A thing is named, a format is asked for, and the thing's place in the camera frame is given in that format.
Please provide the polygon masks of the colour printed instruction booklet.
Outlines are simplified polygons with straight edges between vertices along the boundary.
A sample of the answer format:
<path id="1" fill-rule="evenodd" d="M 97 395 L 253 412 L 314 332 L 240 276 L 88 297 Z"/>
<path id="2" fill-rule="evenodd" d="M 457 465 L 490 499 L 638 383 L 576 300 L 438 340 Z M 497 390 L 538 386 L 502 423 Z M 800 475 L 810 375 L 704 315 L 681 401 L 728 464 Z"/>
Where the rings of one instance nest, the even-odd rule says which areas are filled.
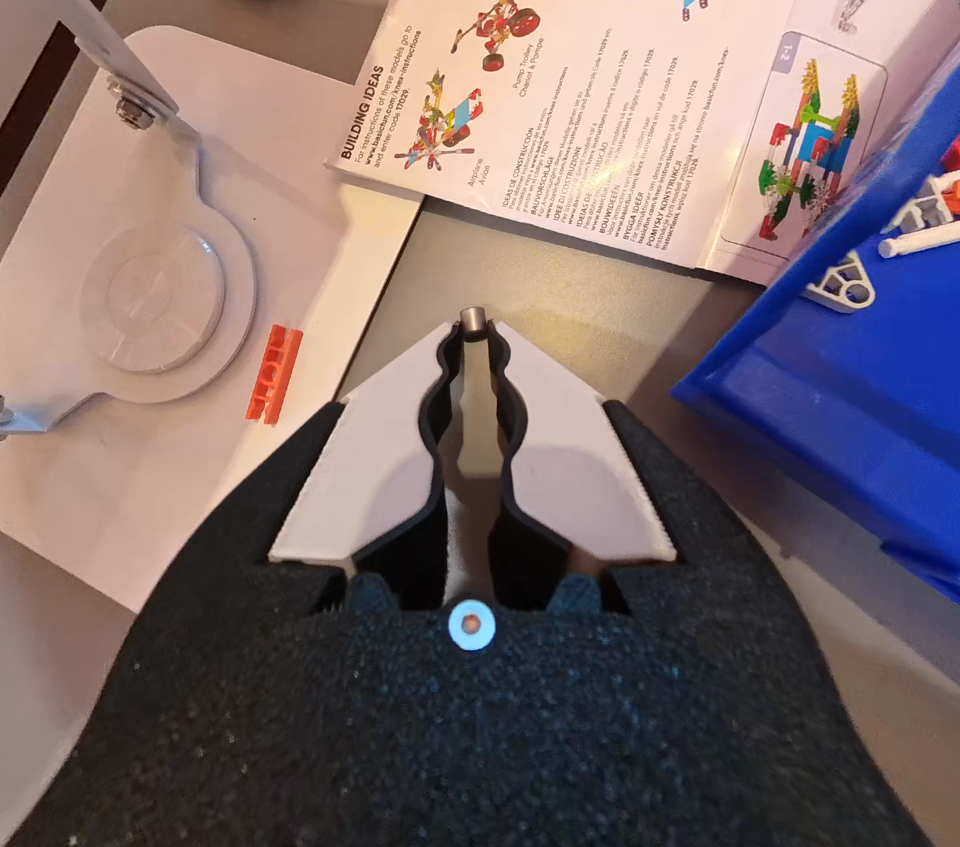
<path id="1" fill-rule="evenodd" d="M 328 164 L 768 284 L 958 44 L 958 0 L 390 0 Z"/>

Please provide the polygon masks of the pile of colourful construction pieces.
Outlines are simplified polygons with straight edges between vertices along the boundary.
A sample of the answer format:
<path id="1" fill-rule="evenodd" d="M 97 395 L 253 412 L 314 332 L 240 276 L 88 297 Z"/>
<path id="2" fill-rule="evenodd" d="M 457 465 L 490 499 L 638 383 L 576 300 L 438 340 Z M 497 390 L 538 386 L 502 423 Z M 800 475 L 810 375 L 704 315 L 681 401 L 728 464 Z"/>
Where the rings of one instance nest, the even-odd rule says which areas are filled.
<path id="1" fill-rule="evenodd" d="M 882 228 L 877 253 L 883 260 L 930 251 L 959 241 L 959 139 L 941 158 L 941 171 L 927 176 L 914 197 L 907 200 Z M 868 309 L 877 293 L 866 267 L 848 251 L 809 283 L 802 297 L 835 313 Z"/>

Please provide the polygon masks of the orange connector piece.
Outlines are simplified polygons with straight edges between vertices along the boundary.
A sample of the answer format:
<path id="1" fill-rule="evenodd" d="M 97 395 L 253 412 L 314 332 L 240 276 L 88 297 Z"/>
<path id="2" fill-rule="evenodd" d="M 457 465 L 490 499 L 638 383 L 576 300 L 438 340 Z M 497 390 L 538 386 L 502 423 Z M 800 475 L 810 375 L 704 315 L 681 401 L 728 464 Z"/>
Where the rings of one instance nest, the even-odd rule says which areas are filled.
<path id="1" fill-rule="evenodd" d="M 246 408 L 246 420 L 275 427 L 290 385 L 304 333 L 297 328 L 270 327 Z"/>

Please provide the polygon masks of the white metal stand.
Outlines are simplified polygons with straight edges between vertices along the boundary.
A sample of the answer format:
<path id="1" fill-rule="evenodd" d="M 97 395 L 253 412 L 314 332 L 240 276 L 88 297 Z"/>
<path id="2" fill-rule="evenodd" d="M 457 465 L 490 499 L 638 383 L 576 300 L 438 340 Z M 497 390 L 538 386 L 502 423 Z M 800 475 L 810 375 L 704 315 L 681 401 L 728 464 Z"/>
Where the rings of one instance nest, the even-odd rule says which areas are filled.
<path id="1" fill-rule="evenodd" d="M 122 126 L 97 74 L 2 259 L 2 394 L 54 416 L 2 443 L 2 591 L 138 612 L 199 523 L 334 400 L 420 208 L 342 182 L 327 164 L 357 97 L 276 58 L 287 34 L 226 41 L 125 23 L 133 52 L 202 142 L 200 199 L 243 236 L 252 314 L 224 295 L 217 330 L 171 373 L 122 373 L 85 340 L 95 256 L 138 225 L 141 188 L 188 179 L 158 126 Z M 246 411 L 272 325 L 303 338 L 276 426 Z"/>

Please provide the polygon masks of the blue plastic bin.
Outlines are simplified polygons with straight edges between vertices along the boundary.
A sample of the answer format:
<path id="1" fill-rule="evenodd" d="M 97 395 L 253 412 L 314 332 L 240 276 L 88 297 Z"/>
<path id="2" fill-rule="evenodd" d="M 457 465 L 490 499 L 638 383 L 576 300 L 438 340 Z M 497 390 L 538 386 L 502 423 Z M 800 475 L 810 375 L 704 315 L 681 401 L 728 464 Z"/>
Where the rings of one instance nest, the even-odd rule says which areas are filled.
<path id="1" fill-rule="evenodd" d="M 674 397 L 770 455 L 883 553 L 959 602 L 958 242 L 884 259 L 882 228 L 958 139 L 958 47 Z M 802 293 L 849 251 L 875 289 L 838 313 Z"/>

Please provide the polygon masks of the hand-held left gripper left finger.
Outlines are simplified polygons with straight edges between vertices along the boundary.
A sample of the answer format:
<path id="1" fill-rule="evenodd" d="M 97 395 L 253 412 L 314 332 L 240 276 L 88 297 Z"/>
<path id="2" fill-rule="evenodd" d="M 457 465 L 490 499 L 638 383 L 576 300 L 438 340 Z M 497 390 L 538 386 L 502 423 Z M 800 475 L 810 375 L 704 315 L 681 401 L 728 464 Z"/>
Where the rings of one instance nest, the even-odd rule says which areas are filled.
<path id="1" fill-rule="evenodd" d="M 271 563 L 377 574 L 403 609 L 442 605 L 449 515 L 439 444 L 459 372 L 460 324 L 442 323 L 338 403 Z"/>

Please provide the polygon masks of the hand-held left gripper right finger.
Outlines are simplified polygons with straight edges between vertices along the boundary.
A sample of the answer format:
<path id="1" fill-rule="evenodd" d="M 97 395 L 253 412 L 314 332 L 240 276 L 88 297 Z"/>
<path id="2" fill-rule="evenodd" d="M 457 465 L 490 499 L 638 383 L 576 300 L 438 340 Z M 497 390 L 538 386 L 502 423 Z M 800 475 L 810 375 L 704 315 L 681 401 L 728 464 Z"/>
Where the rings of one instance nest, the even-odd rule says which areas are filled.
<path id="1" fill-rule="evenodd" d="M 487 352 L 503 435 L 500 508 L 487 540 L 494 595 L 542 611 L 576 551 L 608 566 L 677 559 L 604 397 L 505 324 Z"/>

